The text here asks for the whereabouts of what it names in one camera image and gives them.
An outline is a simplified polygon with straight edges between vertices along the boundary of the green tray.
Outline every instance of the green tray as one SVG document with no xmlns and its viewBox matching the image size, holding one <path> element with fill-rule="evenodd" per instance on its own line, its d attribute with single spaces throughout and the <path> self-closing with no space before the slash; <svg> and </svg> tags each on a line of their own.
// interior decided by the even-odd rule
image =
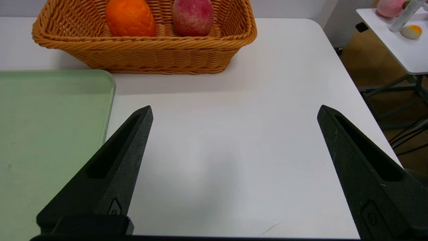
<svg viewBox="0 0 428 241">
<path fill-rule="evenodd" d="M 0 71 L 0 240 L 36 215 L 104 143 L 115 90 L 103 70 Z"/>
</svg>

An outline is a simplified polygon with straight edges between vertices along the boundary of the white table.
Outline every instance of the white table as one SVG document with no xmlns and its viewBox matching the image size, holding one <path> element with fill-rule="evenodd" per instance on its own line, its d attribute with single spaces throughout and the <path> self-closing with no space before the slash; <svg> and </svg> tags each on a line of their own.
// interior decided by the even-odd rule
<svg viewBox="0 0 428 241">
<path fill-rule="evenodd" d="M 364 22 L 373 30 L 377 37 L 383 42 L 386 48 L 391 52 L 397 62 L 406 70 L 408 74 L 397 80 L 391 81 L 389 84 L 379 86 L 360 87 L 359 90 L 365 96 L 367 103 L 371 106 L 373 114 L 379 120 L 379 125 L 384 129 L 400 129 L 409 127 L 412 122 L 392 124 L 385 122 L 389 116 L 395 115 L 421 102 L 428 104 L 428 91 L 422 84 L 423 75 L 428 74 L 428 12 L 420 8 L 406 25 L 418 25 L 422 28 L 422 36 L 417 40 L 407 39 L 400 32 L 393 33 L 389 30 L 395 19 L 384 18 L 380 16 L 376 9 L 357 9 L 357 13 L 361 16 Z M 416 83 L 398 85 L 399 83 L 413 78 L 416 75 Z M 420 95 L 420 99 L 412 101 L 408 104 L 399 106 L 391 111 L 379 114 L 376 108 L 370 101 L 370 97 L 382 91 L 414 91 Z"/>
<path fill-rule="evenodd" d="M 428 74 L 428 12 L 426 10 L 420 8 L 406 24 L 414 24 L 422 28 L 422 36 L 417 40 L 407 39 L 400 32 L 391 32 L 389 27 L 394 19 L 379 16 L 376 9 L 357 9 L 357 13 L 407 73 Z"/>
<path fill-rule="evenodd" d="M 0 69 L 85 65 L 0 18 Z M 216 75 L 114 74 L 107 136 L 136 109 L 154 122 L 128 215 L 139 235 L 358 238 L 317 123 L 347 116 L 397 163 L 318 24 L 257 19 L 259 36 Z"/>
</svg>

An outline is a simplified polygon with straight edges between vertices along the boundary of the white wall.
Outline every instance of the white wall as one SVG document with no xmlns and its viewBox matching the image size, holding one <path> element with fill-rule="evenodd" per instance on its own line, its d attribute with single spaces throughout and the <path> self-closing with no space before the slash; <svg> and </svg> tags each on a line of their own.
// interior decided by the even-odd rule
<svg viewBox="0 0 428 241">
<path fill-rule="evenodd" d="M 337 0 L 250 0 L 256 18 L 310 18 L 325 26 Z M 36 17 L 46 0 L 0 0 L 0 16 Z"/>
<path fill-rule="evenodd" d="M 355 25 L 363 20 L 355 11 L 371 8 L 375 0 L 339 0 L 326 25 L 324 32 L 333 47 L 345 47 L 352 39 Z"/>
</svg>

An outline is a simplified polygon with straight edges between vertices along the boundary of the white bottle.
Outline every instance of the white bottle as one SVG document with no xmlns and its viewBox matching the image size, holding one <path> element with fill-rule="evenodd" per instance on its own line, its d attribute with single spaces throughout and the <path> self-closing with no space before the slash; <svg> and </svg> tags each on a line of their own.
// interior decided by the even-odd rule
<svg viewBox="0 0 428 241">
<path fill-rule="evenodd" d="M 395 19 L 394 23 L 389 27 L 389 30 L 394 33 L 400 31 L 424 3 L 426 3 L 426 0 L 412 0 L 406 9 Z"/>
</svg>

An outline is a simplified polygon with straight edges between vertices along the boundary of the wicker basket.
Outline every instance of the wicker basket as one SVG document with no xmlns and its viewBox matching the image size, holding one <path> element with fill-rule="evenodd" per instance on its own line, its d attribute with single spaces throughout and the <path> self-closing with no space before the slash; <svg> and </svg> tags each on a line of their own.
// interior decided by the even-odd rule
<svg viewBox="0 0 428 241">
<path fill-rule="evenodd" d="M 208 36 L 183 37 L 172 24 L 174 0 L 146 0 L 156 37 L 112 37 L 104 19 L 109 0 L 48 0 L 33 25 L 40 46 L 64 50 L 89 67 L 115 73 L 219 73 L 257 36 L 250 0 L 211 0 Z"/>
</svg>

